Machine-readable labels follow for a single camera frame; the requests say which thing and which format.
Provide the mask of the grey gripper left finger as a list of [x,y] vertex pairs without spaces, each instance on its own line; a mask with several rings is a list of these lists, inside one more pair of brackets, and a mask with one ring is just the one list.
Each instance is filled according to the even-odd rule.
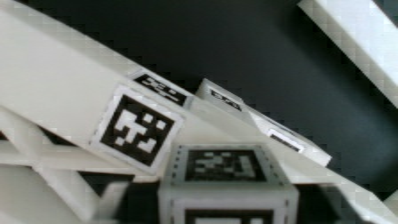
[[89,224],[160,224],[159,183],[114,182]]

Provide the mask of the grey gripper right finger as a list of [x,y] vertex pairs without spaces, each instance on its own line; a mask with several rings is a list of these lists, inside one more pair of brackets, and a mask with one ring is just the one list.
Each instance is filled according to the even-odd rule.
[[296,187],[301,193],[297,224],[363,224],[336,185],[297,184]]

